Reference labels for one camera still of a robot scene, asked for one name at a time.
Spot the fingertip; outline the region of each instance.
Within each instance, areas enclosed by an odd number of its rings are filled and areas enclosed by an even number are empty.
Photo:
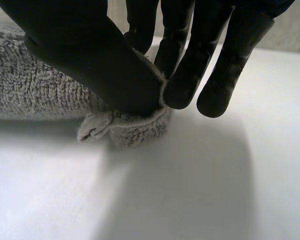
[[[229,105],[231,96],[222,87],[204,86],[196,102],[198,111],[208,118],[222,116]]]

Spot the gray towel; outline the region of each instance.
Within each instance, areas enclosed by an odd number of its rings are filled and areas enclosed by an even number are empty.
[[[78,130],[80,143],[109,133],[118,147],[136,147],[166,133],[171,116],[162,98],[166,81],[142,54],[137,53],[162,83],[160,108],[147,118],[112,110],[88,88],[32,56],[24,45],[24,33],[15,24],[4,25],[4,30],[0,29],[0,119],[42,121],[86,116]]]

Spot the white surface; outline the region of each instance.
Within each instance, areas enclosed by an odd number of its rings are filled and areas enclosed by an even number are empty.
[[[139,149],[78,124],[0,121],[0,240],[300,240],[300,55],[256,49],[224,116]]]

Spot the finger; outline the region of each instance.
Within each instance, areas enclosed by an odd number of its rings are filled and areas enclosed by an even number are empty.
[[[164,34],[154,64],[169,79],[185,48],[195,0],[161,0]]]
[[[132,48],[145,54],[154,38],[159,0],[125,0],[129,31],[125,40]]]
[[[253,49],[274,22],[263,12],[239,7],[233,11],[216,66],[197,100],[200,113],[217,118],[226,111]]]
[[[232,11],[216,0],[196,0],[189,46],[164,92],[169,107],[190,104]]]

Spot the gloved hand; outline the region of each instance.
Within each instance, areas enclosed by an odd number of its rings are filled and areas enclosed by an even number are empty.
[[[0,6],[23,29],[33,55],[113,109],[139,116],[159,109],[162,82],[107,17],[107,0],[0,0]]]
[[[293,2],[161,0],[164,34],[154,64],[169,79],[164,92],[165,103],[174,109],[190,104],[230,19],[216,66],[197,100],[197,108],[203,115],[221,116],[252,50],[273,26],[273,18]],[[124,36],[135,49],[145,53],[154,35],[158,0],[126,0],[126,5],[130,28]],[[178,65],[193,10],[189,46]]]

